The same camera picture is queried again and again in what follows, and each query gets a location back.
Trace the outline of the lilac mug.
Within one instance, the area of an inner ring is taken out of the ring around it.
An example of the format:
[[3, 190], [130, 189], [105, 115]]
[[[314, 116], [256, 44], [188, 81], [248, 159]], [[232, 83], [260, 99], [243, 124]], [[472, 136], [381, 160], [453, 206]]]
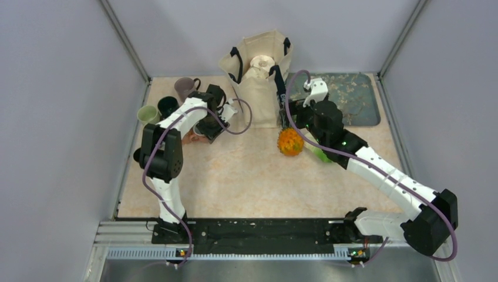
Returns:
[[199, 78], [188, 78], [183, 77], [178, 79], [174, 84], [174, 90], [176, 91], [180, 101], [183, 103], [190, 94], [198, 91], [201, 85], [201, 80]]

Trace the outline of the salmon pink mug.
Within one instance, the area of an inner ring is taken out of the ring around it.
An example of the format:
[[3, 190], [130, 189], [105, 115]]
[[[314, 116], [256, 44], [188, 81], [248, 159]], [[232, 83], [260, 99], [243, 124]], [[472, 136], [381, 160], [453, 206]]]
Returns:
[[198, 141], [198, 136], [191, 130], [182, 138], [182, 144], [187, 145]]

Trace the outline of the terracotta pink mug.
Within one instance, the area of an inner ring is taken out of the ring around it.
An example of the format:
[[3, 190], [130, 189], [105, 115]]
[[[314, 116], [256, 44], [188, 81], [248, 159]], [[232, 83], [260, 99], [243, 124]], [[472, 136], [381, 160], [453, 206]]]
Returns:
[[195, 125], [195, 127], [193, 127], [193, 133], [191, 135], [191, 141], [192, 142], [201, 142], [201, 143], [206, 143], [206, 144], [210, 144], [210, 140], [209, 138], [201, 132], [201, 130], [199, 129], [198, 125]]

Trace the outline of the dark teal mug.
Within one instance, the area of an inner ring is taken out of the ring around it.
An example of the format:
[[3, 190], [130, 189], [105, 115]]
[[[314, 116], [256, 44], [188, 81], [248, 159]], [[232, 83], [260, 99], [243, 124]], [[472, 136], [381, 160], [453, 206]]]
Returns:
[[157, 103], [157, 109], [160, 113], [161, 120], [167, 119], [179, 107], [178, 100], [173, 96], [165, 96]]

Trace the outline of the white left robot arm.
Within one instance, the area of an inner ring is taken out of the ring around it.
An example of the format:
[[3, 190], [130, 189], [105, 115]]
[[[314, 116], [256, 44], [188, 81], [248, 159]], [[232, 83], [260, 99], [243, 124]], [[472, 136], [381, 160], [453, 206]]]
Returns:
[[188, 92], [183, 101], [166, 96], [155, 109], [160, 119], [145, 124], [133, 158], [143, 169], [143, 181], [151, 181], [146, 189], [158, 198], [159, 230], [166, 231], [173, 242], [181, 243], [189, 233], [179, 189], [183, 145], [195, 137], [213, 143], [229, 127], [228, 121], [237, 111], [227, 102], [224, 91], [213, 84], [205, 92]]

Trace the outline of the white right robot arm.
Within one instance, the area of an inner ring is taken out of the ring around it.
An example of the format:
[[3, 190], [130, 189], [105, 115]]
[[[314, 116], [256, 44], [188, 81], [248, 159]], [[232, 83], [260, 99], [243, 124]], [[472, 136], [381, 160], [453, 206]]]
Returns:
[[363, 209], [344, 226], [348, 240], [360, 242], [367, 235], [404, 240], [411, 248], [438, 261], [452, 261], [459, 250], [457, 196], [448, 189], [438, 192], [397, 169], [347, 130], [334, 102], [286, 101], [284, 112], [291, 128], [304, 142], [319, 149], [328, 160], [354, 173], [390, 198], [401, 213]]

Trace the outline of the pale green mug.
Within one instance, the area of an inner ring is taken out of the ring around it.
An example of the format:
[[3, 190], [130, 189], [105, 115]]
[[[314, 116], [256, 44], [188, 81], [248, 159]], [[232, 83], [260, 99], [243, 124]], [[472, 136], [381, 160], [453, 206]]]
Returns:
[[153, 106], [153, 105], [145, 105], [142, 106], [138, 111], [137, 111], [137, 119], [138, 121], [143, 125], [147, 125], [149, 123], [151, 124], [156, 124], [160, 122], [160, 112], [159, 110]]

